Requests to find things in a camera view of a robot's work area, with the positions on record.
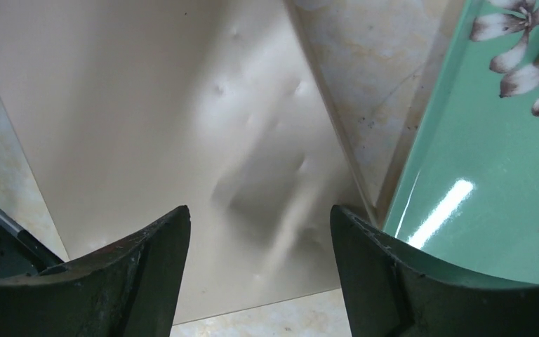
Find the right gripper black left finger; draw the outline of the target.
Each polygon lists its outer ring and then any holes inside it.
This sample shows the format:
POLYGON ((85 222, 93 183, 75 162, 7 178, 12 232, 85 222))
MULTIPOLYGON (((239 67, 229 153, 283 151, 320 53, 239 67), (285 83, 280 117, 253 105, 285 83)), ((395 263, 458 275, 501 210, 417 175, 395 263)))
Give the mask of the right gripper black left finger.
POLYGON ((190 234, 179 206, 85 256, 0 278, 0 336, 169 336, 190 234))

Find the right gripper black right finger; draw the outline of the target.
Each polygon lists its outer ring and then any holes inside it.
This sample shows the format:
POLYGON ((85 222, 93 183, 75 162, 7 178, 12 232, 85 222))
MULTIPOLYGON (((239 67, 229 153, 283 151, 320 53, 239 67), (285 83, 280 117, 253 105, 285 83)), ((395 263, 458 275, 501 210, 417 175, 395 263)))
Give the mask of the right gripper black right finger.
POLYGON ((539 336, 539 285, 448 263, 344 206, 330 226, 353 336, 539 336))

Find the brown box lid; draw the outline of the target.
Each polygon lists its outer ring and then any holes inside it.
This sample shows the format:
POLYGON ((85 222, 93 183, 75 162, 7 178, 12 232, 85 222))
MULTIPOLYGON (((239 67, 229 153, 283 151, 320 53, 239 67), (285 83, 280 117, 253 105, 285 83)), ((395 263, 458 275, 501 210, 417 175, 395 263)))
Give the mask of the brown box lid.
POLYGON ((292 1, 0 1, 0 99, 70 258, 177 206, 177 324, 340 286, 365 205, 292 1))

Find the green floral tray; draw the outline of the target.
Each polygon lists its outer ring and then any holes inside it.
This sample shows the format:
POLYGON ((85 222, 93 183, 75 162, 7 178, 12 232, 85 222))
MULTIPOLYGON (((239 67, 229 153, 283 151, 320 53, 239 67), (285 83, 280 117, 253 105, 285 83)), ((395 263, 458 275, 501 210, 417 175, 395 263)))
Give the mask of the green floral tray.
POLYGON ((539 284, 539 1, 467 1, 383 230, 539 284))

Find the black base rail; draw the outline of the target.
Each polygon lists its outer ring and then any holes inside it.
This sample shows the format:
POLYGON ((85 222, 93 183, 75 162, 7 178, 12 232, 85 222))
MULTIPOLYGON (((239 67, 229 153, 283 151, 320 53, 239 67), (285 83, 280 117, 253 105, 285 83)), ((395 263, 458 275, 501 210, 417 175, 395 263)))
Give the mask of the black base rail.
POLYGON ((37 275, 63 260, 0 209, 0 279, 37 275))

